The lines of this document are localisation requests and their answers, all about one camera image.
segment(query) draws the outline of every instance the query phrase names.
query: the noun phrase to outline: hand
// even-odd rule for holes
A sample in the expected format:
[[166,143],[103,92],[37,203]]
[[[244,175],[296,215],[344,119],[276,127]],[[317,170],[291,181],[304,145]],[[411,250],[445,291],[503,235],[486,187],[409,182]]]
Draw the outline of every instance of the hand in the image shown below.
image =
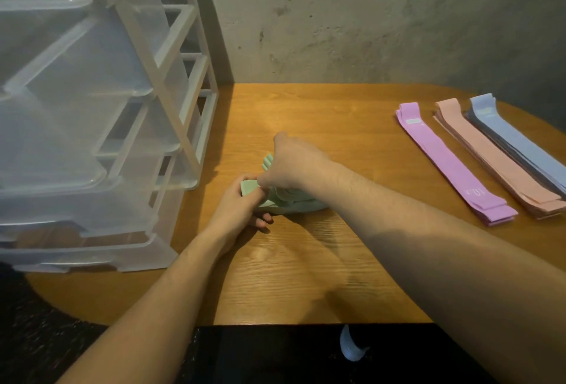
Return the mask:
[[260,216],[254,215],[254,209],[265,200],[266,191],[261,187],[256,188],[252,193],[242,196],[240,183],[244,180],[255,180],[255,175],[240,175],[226,189],[218,207],[206,230],[214,233],[225,244],[222,252],[230,250],[236,237],[246,227],[246,225],[265,230],[268,224],[273,223],[273,218],[269,213]]
[[279,132],[273,138],[273,163],[258,176],[263,187],[300,188],[306,190],[308,180],[316,177],[330,159],[314,145]]

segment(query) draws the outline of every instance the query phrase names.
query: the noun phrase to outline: forearm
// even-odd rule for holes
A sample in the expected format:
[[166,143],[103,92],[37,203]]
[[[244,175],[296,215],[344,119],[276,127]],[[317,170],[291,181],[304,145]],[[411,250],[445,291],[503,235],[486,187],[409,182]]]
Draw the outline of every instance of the forearm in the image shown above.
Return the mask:
[[563,272],[335,163],[303,188],[333,208],[400,287],[492,373],[518,382],[564,379]]
[[60,383],[173,382],[222,243],[205,230],[149,291],[107,329]]

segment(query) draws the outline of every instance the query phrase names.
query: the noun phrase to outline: dark floor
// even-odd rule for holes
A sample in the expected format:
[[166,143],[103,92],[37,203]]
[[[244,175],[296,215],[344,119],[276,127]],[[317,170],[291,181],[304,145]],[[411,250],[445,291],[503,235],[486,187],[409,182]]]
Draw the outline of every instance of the dark floor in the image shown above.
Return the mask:
[[[43,302],[0,267],[0,382],[53,383],[104,331]],[[367,324],[359,362],[340,352],[342,326],[222,326],[195,330],[178,383],[375,383],[493,379],[434,324]]]

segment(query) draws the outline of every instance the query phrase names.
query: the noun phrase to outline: stack of resistance bands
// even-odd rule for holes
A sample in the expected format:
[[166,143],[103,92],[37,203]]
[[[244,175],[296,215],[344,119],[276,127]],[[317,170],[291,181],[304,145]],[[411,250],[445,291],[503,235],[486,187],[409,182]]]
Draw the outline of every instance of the stack of resistance bands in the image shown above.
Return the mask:
[[566,166],[507,123],[495,106],[492,94],[471,100],[466,118],[544,187],[566,199]]
[[401,104],[397,120],[421,150],[444,174],[463,200],[489,226],[513,220],[517,214],[505,199],[488,192],[474,174],[422,120],[416,102]]
[[532,215],[544,218],[566,210],[560,196],[542,187],[523,168],[464,119],[457,99],[436,103],[436,120],[497,178]]

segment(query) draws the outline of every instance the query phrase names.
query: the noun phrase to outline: right hand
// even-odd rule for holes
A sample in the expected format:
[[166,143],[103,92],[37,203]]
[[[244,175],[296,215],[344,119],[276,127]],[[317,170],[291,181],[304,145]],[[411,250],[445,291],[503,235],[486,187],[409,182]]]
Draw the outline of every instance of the right hand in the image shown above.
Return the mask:
[[268,171],[258,176],[261,187],[306,190],[308,180],[317,177],[330,162],[326,153],[302,139],[288,136],[287,132],[275,135],[273,144],[273,163]]

